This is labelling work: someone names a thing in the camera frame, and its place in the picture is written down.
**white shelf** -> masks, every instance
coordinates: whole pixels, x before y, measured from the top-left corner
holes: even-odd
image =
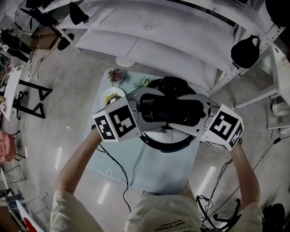
[[[207,90],[212,87],[217,73],[215,67],[187,53],[120,33],[88,30],[76,46],[156,68]]]
[[[241,5],[234,0],[182,0],[192,3],[217,14],[242,26],[251,34],[262,35],[266,33],[259,13],[250,5]]]
[[[69,4],[71,1],[76,0],[54,0],[46,9],[45,12],[53,10],[57,7]],[[151,2],[159,5],[167,5],[177,9],[192,11],[195,10],[191,7],[169,2],[166,0],[122,0],[130,2]],[[267,32],[264,27],[263,21],[259,13],[250,5],[241,5],[234,0],[181,0],[187,3],[195,4],[220,14],[227,19],[232,20],[238,25],[242,26],[251,34],[262,35]]]
[[[77,42],[78,48],[126,57],[138,37],[108,31],[88,30]]]
[[[193,55],[226,73],[231,71],[233,29],[220,20],[215,19],[217,23],[214,23],[213,17],[202,11],[196,10],[204,17],[168,6],[128,1],[83,2],[79,6],[84,12],[93,8],[115,10],[100,24],[94,23],[99,20],[99,13],[88,23],[78,25],[68,16],[60,24],[61,28],[104,30],[141,37]],[[146,22],[139,19],[144,12],[154,16],[151,30],[145,30]]]

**pink cloth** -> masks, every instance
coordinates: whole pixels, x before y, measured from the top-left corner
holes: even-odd
[[[10,162],[16,157],[14,136],[0,130],[0,162]]]

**white cube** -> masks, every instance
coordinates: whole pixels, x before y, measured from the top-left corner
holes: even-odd
[[[222,105],[201,137],[201,141],[209,146],[231,151],[244,129],[242,118]]]
[[[105,106],[92,117],[103,141],[119,142],[141,136],[126,96]]]

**green leaf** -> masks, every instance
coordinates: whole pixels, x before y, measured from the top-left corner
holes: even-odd
[[[134,89],[141,87],[140,83],[134,83]]]
[[[143,86],[147,86],[149,84],[149,79],[147,78]]]
[[[146,81],[146,77],[141,78],[141,79],[140,79],[140,84],[143,86],[144,83],[145,83],[145,81]]]

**white desk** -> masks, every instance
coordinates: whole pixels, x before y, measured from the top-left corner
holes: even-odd
[[[18,68],[13,68],[10,71],[10,77],[5,89],[4,97],[6,99],[5,105],[6,105],[6,111],[2,111],[3,115],[7,120],[10,120],[14,96],[16,94],[17,85],[20,80],[21,73],[23,71],[23,66],[20,66]]]

